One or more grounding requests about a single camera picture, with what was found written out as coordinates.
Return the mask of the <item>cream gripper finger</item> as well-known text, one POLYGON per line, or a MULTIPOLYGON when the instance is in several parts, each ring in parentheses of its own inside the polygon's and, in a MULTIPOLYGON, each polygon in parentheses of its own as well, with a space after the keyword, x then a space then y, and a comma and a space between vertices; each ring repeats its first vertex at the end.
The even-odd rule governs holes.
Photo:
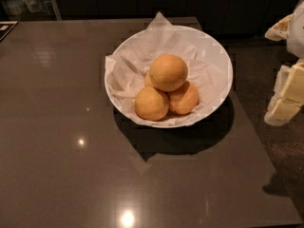
POLYGON ((272 27, 268 28, 265 37, 272 41, 281 41, 288 38, 289 26, 293 16, 291 14, 285 16, 272 27))
POLYGON ((282 66, 276 75, 274 96, 264 116, 272 126, 287 124, 304 105, 304 64, 282 66))

